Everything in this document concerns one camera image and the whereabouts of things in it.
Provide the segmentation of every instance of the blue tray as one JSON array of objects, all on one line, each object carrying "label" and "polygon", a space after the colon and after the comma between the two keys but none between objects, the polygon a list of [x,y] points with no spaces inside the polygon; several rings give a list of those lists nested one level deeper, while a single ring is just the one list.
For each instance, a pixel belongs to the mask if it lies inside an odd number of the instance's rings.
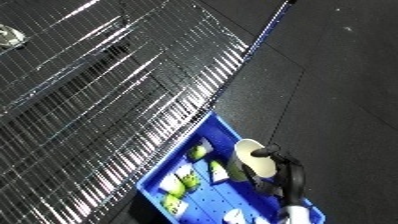
[{"label": "blue tray", "polygon": [[[194,169],[201,178],[201,186],[195,192],[184,196],[182,200],[189,203],[189,207],[181,219],[176,220],[160,204],[164,192],[158,189],[159,182],[166,174],[174,172],[179,165],[189,162],[185,154],[201,137],[207,138],[215,151],[194,163]],[[227,181],[218,185],[211,184],[208,160],[217,158],[227,161],[239,139],[241,137],[220,117],[213,112],[209,113],[188,139],[181,142],[137,183],[137,188],[171,223],[222,223],[225,213],[234,208],[243,210],[247,223],[253,223],[253,219],[258,216],[266,218],[270,223],[276,223],[276,215],[280,208],[276,198],[256,194],[248,182]],[[322,212],[308,200],[306,204],[311,208],[312,223],[324,223],[325,216]]]}]

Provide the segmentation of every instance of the metal wire rack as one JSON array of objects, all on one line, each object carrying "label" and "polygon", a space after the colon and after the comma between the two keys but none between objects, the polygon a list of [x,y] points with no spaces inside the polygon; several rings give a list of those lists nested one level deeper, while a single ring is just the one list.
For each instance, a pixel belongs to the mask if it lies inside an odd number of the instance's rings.
[{"label": "metal wire rack", "polygon": [[98,222],[260,44],[191,0],[7,0],[0,10],[0,24],[24,35],[0,50],[0,223]]}]

